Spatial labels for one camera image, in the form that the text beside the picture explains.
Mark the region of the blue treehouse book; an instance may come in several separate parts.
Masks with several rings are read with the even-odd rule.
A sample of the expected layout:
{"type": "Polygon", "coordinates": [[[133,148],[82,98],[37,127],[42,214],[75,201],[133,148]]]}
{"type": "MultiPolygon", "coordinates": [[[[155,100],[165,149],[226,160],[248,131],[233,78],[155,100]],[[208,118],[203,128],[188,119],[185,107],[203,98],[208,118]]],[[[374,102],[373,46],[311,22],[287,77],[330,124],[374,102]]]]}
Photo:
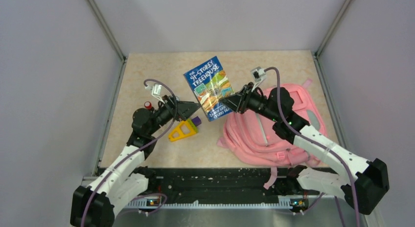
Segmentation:
{"type": "Polygon", "coordinates": [[[231,112],[219,102],[234,94],[231,83],[217,56],[184,73],[190,89],[202,106],[208,121],[214,121],[231,112]]]}

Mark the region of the pink backpack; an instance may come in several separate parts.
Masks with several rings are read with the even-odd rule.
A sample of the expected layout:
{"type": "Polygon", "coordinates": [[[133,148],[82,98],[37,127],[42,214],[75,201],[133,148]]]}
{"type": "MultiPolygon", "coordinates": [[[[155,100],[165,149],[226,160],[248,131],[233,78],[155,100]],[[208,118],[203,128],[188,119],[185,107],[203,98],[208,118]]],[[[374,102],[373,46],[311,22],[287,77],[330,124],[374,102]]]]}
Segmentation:
{"type": "MultiPolygon", "coordinates": [[[[308,120],[322,135],[327,131],[321,115],[307,88],[312,83],[307,79],[302,85],[282,84],[294,100],[293,110],[308,120]]],[[[321,161],[307,151],[278,137],[272,129],[273,121],[253,111],[244,114],[228,114],[223,126],[223,135],[217,145],[230,149],[242,162],[265,166],[271,169],[264,188],[269,189],[277,179],[277,168],[293,167],[305,163],[316,167],[321,161]]]]}

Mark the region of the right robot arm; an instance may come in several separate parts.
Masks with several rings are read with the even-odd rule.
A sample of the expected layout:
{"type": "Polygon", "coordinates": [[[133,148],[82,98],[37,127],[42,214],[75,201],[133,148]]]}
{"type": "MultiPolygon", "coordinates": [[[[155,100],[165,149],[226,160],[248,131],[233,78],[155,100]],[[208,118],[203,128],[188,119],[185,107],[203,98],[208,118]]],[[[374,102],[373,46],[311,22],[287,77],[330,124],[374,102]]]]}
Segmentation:
{"type": "Polygon", "coordinates": [[[313,168],[295,168],[287,180],[294,194],[315,190],[342,198],[355,211],[370,215],[390,189],[388,167],[379,158],[369,160],[350,152],[320,133],[293,110],[294,99],[283,87],[275,87],[265,97],[254,90],[253,83],[239,92],[220,99],[235,113],[251,110],[271,121],[281,139],[299,147],[327,164],[334,173],[313,168]]]}

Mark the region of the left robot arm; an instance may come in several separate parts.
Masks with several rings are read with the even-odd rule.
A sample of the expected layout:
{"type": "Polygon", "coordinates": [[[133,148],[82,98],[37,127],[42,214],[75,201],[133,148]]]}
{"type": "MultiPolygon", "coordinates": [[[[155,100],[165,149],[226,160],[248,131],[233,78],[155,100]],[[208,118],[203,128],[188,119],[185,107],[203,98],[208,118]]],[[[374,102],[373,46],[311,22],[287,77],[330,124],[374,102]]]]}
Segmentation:
{"type": "Polygon", "coordinates": [[[74,227],[111,227],[116,216],[138,195],[152,194],[157,181],[134,173],[154,150],[153,134],[167,123],[190,119],[200,104],[163,96],[155,109],[150,102],[133,113],[132,133],[116,160],[86,187],[73,193],[70,224],[74,227]]]}

